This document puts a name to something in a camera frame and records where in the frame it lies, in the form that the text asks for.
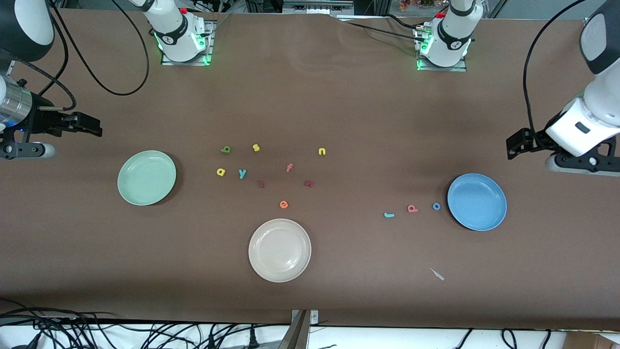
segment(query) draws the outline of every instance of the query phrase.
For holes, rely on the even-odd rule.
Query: brown table surface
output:
[[[119,12],[63,15],[105,84],[137,86],[144,56]],[[129,97],[100,89],[71,50],[61,80],[104,136],[34,137],[57,156],[0,164],[1,294],[135,319],[286,322],[290,309],[315,308],[331,325],[620,329],[618,179],[552,173],[548,153],[506,159],[505,139],[527,125],[521,74],[542,24],[483,20],[468,72],[442,73],[415,69],[411,41],[328,16],[236,14],[209,67],[161,66],[145,36],[151,76]],[[593,78],[581,28],[554,24],[536,47],[538,127]],[[55,72],[61,52],[57,40],[37,63]],[[46,83],[24,66],[12,77],[33,91]],[[46,97],[69,103],[57,87]],[[160,204],[132,206],[117,174],[149,149],[175,160],[177,184]],[[446,207],[451,180],[468,172],[508,198],[493,231],[465,229]],[[278,217],[312,241],[306,271],[283,284],[247,257],[254,230]]]

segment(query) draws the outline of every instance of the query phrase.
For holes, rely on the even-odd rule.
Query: mounting plate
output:
[[[298,312],[299,310],[293,310],[291,312],[291,322],[295,320],[295,317],[297,316]],[[310,310],[310,324],[316,325],[318,323],[319,323],[319,309],[311,309]]]
[[[415,55],[417,56],[417,68],[418,70],[433,70],[433,71],[458,71],[458,72],[466,72],[467,65],[465,64],[465,57],[462,57],[459,60],[459,63],[444,67],[437,66],[431,63],[430,60],[425,55],[422,55],[422,46],[428,44],[428,38],[432,31],[430,22],[425,22],[423,25],[418,25],[415,29],[413,29],[414,37],[423,38],[426,41],[415,41]]]
[[[189,61],[177,62],[168,58],[165,54],[161,55],[161,65],[180,65],[180,66],[206,66],[211,65],[211,56],[213,56],[213,45],[215,44],[215,29],[218,26],[217,20],[205,19],[205,49],[196,57]]]

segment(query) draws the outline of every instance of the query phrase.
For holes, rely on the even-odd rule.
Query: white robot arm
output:
[[[620,7],[608,1],[581,34],[580,46],[595,79],[547,130],[573,156],[620,133]]]
[[[436,66],[450,67],[467,54],[471,34],[482,18],[481,0],[452,0],[443,18],[430,23],[431,36],[420,53]]]
[[[0,2],[0,60],[19,60],[24,64],[43,58],[54,41],[54,29],[45,0]],[[63,132],[84,132],[102,136],[99,120],[80,113],[66,114],[49,100],[30,92],[26,81],[0,77],[0,158],[51,158],[53,145],[31,142],[33,134],[55,137]],[[22,134],[21,142],[16,132]]]
[[[552,171],[620,176],[620,158],[615,156],[615,136],[620,134],[620,1],[607,0],[592,14],[580,48],[594,81],[544,130],[521,129],[506,139],[508,159],[553,150],[547,160]],[[602,144],[609,148],[600,154]]]
[[[205,20],[183,13],[174,0],[130,0],[144,12],[155,31],[159,47],[168,58],[177,62],[189,61],[206,48],[202,37]]]

